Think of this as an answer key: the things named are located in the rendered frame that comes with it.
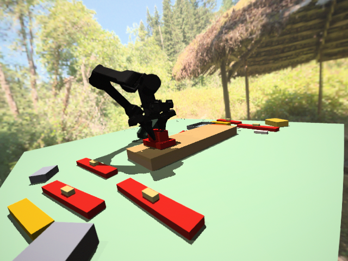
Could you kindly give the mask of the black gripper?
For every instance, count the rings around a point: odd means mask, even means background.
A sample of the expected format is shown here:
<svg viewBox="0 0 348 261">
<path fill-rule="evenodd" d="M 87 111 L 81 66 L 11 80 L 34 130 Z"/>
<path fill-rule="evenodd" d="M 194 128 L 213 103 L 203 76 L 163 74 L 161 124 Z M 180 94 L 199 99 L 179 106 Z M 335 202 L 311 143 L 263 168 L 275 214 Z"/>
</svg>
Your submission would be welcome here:
<svg viewBox="0 0 348 261">
<path fill-rule="evenodd" d="M 144 115 L 133 115 L 129 120 L 128 124 L 129 126 L 136 126 L 138 123 L 140 123 L 139 127 L 142 127 L 148 135 L 155 141 L 156 137 L 152 128 L 152 121 L 154 119 L 158 119 L 157 125 L 159 129 L 166 130 L 166 123 L 168 119 L 176 115 L 175 110 L 170 109 L 170 111 L 165 111 L 164 113 L 161 113 L 161 111 L 154 111 L 151 113 L 149 106 L 150 106 L 150 100 L 154 100 L 154 102 L 158 102 L 158 99 L 155 97 L 149 97 L 141 100 L 140 107 L 143 108 Z"/>
</svg>

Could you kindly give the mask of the tan rectangular panel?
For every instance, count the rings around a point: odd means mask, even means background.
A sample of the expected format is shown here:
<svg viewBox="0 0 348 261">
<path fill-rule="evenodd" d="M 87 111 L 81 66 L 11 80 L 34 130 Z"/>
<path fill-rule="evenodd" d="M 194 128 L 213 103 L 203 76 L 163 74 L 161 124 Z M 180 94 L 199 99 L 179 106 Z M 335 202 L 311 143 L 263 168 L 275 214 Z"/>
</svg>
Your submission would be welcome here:
<svg viewBox="0 0 348 261">
<path fill-rule="evenodd" d="M 155 171 L 235 134 L 237 126 L 205 125 L 170 135 L 169 138 L 176 139 L 174 146 L 160 150 L 141 144 L 127 148 L 127 156 L 144 168 Z"/>
</svg>

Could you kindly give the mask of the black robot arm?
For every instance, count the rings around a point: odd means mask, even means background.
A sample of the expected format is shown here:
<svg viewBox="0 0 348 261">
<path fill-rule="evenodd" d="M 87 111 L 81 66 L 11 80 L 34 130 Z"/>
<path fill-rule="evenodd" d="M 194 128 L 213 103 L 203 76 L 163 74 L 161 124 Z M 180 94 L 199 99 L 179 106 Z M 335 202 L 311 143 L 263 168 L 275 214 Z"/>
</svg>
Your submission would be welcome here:
<svg viewBox="0 0 348 261">
<path fill-rule="evenodd" d="M 143 114 L 144 111 L 136 104 L 131 104 L 131 102 L 127 101 L 110 82 L 120 84 L 121 88 L 129 93 L 136 93 L 138 90 L 140 101 L 145 98 L 155 97 L 154 94 L 161 86 L 160 78 L 156 74 L 138 73 L 130 70 L 121 72 L 100 64 L 97 65 L 89 77 L 89 83 L 97 89 L 104 90 L 111 96 L 125 109 L 129 118 L 133 115 Z M 149 109 L 151 113 L 154 111 L 162 111 L 164 113 L 165 111 L 170 111 L 170 108 L 173 108 L 172 100 L 166 100 L 166 102 L 150 100 Z"/>
</svg>

